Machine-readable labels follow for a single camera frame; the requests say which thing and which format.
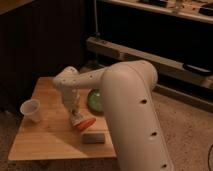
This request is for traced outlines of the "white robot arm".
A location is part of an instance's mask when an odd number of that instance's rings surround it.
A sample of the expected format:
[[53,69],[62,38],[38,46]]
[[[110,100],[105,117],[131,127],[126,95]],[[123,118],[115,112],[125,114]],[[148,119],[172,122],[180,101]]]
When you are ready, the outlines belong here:
[[152,101],[155,67],[145,61],[120,62],[80,74],[67,67],[53,79],[68,110],[76,89],[98,89],[102,111],[121,171],[174,171]]

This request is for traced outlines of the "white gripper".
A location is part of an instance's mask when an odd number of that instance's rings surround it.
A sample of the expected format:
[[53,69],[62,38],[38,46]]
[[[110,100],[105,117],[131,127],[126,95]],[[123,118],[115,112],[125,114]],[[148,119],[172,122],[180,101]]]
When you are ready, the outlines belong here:
[[[71,112],[70,119],[72,123],[76,121],[75,112],[79,110],[79,100],[80,100],[80,95],[77,89],[65,88],[62,91],[62,103],[64,107]],[[83,116],[81,115],[79,111],[77,112],[77,116],[79,120],[83,119]]]

